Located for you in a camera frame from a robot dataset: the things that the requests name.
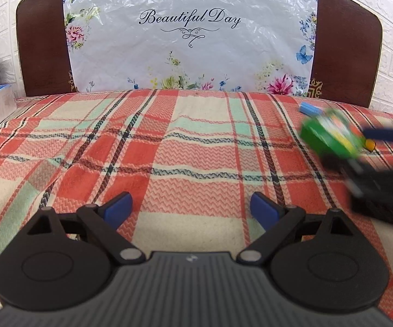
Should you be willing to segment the red plaid bed sheet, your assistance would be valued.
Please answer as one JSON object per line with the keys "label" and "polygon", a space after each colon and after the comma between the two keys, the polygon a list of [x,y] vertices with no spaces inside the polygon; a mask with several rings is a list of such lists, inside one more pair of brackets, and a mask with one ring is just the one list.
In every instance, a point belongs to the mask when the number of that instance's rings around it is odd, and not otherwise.
{"label": "red plaid bed sheet", "polygon": [[238,253],[260,236],[260,191],[310,213],[349,210],[339,174],[301,140],[300,100],[140,90],[23,98],[0,124],[0,253],[49,205],[70,213],[127,191],[119,232],[144,252]]}

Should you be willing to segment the green carton box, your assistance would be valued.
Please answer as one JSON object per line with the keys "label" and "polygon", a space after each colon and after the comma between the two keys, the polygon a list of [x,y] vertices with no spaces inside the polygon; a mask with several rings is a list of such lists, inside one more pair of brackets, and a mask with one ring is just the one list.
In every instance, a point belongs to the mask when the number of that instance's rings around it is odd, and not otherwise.
{"label": "green carton box", "polygon": [[305,119],[300,128],[300,138],[320,157],[356,158],[365,145],[362,133],[333,108]]}

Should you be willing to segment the white floral plastic bag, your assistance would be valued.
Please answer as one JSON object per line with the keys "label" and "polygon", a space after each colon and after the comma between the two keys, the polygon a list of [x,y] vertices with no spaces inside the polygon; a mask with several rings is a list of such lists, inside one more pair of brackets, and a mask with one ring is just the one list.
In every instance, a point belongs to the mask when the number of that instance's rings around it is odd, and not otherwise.
{"label": "white floral plastic bag", "polygon": [[63,0],[63,19],[79,92],[304,96],[318,0]]}

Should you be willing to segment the small blue object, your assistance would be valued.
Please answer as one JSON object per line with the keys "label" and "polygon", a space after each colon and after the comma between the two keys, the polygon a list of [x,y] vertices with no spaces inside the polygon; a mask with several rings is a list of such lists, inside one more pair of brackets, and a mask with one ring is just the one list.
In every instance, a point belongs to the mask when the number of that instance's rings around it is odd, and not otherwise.
{"label": "small blue object", "polygon": [[323,114],[323,110],[310,103],[302,102],[299,107],[299,112],[308,117],[316,117]]}

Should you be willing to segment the brown wooden headboard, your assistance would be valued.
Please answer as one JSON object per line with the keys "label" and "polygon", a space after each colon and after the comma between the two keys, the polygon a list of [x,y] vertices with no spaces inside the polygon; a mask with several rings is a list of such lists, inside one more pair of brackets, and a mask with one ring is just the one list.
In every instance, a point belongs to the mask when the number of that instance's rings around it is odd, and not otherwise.
{"label": "brown wooden headboard", "polygon": [[[16,37],[26,95],[74,93],[61,0],[21,0]],[[380,20],[352,0],[318,0],[310,94],[369,107],[382,47]]]}

